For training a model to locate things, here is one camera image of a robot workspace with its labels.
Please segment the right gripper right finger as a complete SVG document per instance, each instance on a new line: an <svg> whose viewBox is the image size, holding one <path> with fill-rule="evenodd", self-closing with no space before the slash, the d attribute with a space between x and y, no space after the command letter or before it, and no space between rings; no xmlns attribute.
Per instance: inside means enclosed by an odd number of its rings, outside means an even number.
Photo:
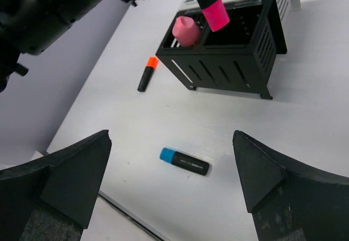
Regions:
<svg viewBox="0 0 349 241"><path fill-rule="evenodd" d="M236 130L232 145L259 240L348 240L348 178Z"/></svg>

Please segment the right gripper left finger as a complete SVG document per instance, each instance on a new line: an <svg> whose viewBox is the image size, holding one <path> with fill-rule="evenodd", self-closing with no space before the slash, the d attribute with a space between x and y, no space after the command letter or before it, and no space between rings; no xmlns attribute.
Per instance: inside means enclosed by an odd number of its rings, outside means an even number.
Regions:
<svg viewBox="0 0 349 241"><path fill-rule="evenodd" d="M80 240L111 152L108 130L1 170L1 240Z"/></svg>

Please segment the pink capped tube of clips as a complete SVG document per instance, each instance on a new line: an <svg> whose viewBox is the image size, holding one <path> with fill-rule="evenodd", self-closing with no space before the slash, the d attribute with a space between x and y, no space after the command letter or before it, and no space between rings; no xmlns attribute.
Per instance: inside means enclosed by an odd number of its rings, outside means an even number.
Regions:
<svg viewBox="0 0 349 241"><path fill-rule="evenodd" d="M191 17L179 16L175 19L172 34L180 46L189 47L197 43L201 31Z"/></svg>

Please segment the pink capped black highlighter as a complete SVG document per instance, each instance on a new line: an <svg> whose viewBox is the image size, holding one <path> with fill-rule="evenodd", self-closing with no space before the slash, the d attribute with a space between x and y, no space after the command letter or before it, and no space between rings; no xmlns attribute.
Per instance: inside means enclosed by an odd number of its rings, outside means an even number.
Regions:
<svg viewBox="0 0 349 241"><path fill-rule="evenodd" d="M197 0L202 13L213 32L224 28L230 21L222 0Z"/></svg>

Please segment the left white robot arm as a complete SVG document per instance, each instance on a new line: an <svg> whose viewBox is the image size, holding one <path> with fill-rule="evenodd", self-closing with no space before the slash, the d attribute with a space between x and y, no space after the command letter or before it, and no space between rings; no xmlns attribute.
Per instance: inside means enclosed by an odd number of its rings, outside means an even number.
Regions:
<svg viewBox="0 0 349 241"><path fill-rule="evenodd" d="M1 0L1 91L25 76L21 54L40 55L103 0ZM137 0L121 0L136 5Z"/></svg>

